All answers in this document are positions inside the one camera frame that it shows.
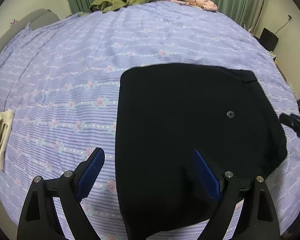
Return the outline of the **black pants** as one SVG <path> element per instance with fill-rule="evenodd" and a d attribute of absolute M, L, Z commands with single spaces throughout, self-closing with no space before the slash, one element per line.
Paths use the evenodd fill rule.
<path fill-rule="evenodd" d="M 193 165 L 201 150 L 265 180 L 287 157 L 286 136 L 253 72 L 173 63 L 120 78 L 115 173 L 129 239 L 208 223 L 217 203 Z"/>

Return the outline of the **black speaker box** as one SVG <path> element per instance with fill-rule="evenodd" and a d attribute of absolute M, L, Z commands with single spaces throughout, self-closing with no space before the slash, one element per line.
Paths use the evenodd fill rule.
<path fill-rule="evenodd" d="M 279 38 L 267 28 L 264 28 L 258 41 L 267 51 L 274 51 Z"/>

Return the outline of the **pink patterned garment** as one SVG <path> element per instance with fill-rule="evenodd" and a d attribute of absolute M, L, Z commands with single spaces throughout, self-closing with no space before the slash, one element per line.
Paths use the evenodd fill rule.
<path fill-rule="evenodd" d="M 218 10 L 217 5 L 211 0 L 168 0 L 170 2 L 177 3 L 179 5 L 185 5 L 189 7 L 200 8 L 205 11 L 216 12 Z"/>

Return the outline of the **lilac floral striped bed sheet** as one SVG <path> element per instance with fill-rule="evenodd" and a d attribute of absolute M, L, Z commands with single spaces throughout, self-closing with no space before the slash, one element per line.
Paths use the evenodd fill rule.
<path fill-rule="evenodd" d="M 152 2 L 23 29 L 0 54 L 0 112 L 14 113 L 0 200 L 17 223 L 31 181 L 74 169 L 96 147 L 106 161 L 83 208 L 102 239 L 126 239 L 115 183 L 120 76 L 183 62 L 254 72 L 276 113 L 297 113 L 268 52 L 220 12 Z"/>

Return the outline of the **grey upholstered headboard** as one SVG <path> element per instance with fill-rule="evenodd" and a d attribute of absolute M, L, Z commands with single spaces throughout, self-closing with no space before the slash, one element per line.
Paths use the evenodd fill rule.
<path fill-rule="evenodd" d="M 53 24 L 59 21 L 59 17 L 47 9 L 38 9 L 30 14 L 23 17 L 16 24 L 12 25 L 6 33 L 0 38 L 0 53 L 5 48 L 5 46 L 22 31 L 27 25 L 31 30 L 36 30 L 38 28 Z"/>

